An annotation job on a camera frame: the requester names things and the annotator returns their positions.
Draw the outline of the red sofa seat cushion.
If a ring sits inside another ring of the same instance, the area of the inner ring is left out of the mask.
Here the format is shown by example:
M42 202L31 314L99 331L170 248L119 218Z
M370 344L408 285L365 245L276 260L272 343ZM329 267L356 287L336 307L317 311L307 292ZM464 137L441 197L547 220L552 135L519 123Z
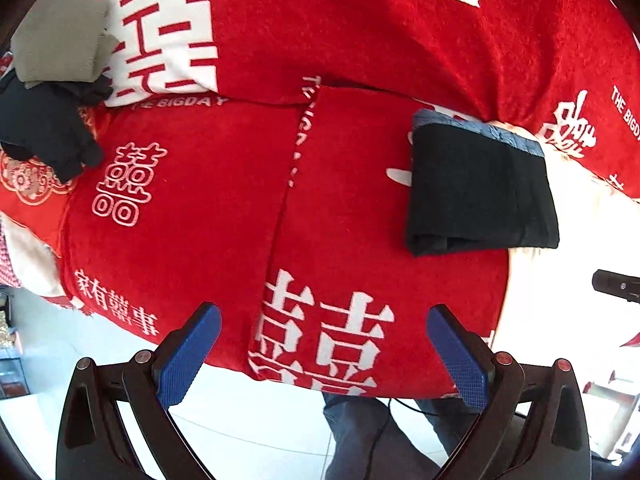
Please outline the red sofa seat cushion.
M206 94L99 116L105 162L78 180L61 231L66 292L154 342L212 302L222 329L209 363L257 380L450 393L427 311L446 304L490 338L509 257L408 251L419 107L322 88L307 105Z

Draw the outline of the red sofa cover with characters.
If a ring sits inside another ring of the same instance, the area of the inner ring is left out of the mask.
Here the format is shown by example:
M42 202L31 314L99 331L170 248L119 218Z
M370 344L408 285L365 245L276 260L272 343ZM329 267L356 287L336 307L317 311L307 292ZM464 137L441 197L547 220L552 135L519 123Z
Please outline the red sofa cover with characters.
M388 92L524 128L639 195L639 41L611 0L106 1L100 104Z

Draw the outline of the black pants with patterned waistband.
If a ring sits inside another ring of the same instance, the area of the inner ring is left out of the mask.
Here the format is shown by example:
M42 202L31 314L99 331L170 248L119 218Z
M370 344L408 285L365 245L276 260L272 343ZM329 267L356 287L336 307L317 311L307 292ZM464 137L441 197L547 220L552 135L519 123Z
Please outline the black pants with patterned waistband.
M557 248L541 145L486 122L416 112L406 242L415 256Z

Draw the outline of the person's legs in jeans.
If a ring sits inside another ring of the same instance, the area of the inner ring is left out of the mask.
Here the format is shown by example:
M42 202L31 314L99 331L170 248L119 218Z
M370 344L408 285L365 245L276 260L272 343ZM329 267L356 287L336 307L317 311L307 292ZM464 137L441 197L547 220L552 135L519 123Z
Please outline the person's legs in jeans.
M335 440L326 478L431 479L440 467L421 453L398 427L386 404L363 396L323 395L323 415ZM478 411L450 396L416 402L447 453L454 452Z

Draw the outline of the red embroidered cushion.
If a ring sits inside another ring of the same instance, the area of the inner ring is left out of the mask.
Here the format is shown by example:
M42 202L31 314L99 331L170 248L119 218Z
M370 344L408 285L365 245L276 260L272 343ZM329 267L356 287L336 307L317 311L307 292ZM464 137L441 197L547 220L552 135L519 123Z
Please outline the red embroidered cushion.
M104 164L85 167L80 177L61 183L38 158L19 162L1 152L1 212L28 229L37 240L62 257L62 232L78 184Z

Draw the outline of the black crumpled garment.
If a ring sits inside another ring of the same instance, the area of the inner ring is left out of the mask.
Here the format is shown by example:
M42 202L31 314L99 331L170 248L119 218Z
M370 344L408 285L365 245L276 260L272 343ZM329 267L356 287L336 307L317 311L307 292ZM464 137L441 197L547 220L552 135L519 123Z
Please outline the black crumpled garment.
M102 162L100 148L80 116L83 106L95 106L112 94L110 81L52 81L27 88L15 70L1 78L1 148L24 162L38 158L66 183L85 167Z

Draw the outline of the olive grey folded cloth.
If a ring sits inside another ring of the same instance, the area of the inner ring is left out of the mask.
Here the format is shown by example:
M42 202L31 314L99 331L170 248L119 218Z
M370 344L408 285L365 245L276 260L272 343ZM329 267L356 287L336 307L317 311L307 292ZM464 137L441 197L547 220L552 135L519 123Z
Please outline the olive grey folded cloth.
M11 38L13 68L26 88L93 82L119 40L107 30L106 0L37 0Z

